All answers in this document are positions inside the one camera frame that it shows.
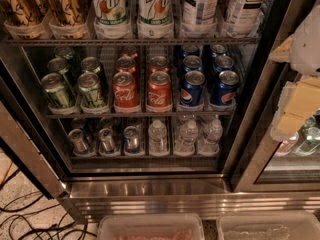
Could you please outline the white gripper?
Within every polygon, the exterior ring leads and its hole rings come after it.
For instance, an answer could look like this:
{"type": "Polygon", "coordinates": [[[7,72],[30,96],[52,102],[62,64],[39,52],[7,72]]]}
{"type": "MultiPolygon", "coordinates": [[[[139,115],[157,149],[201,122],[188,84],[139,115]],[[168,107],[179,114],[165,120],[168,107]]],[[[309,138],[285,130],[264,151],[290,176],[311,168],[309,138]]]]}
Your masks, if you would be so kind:
{"type": "Polygon", "coordinates": [[[304,122],[320,108],[320,5],[269,55],[279,63],[290,63],[295,71],[310,76],[295,83],[287,81],[282,89],[270,135],[275,141],[293,137],[304,122]]]}

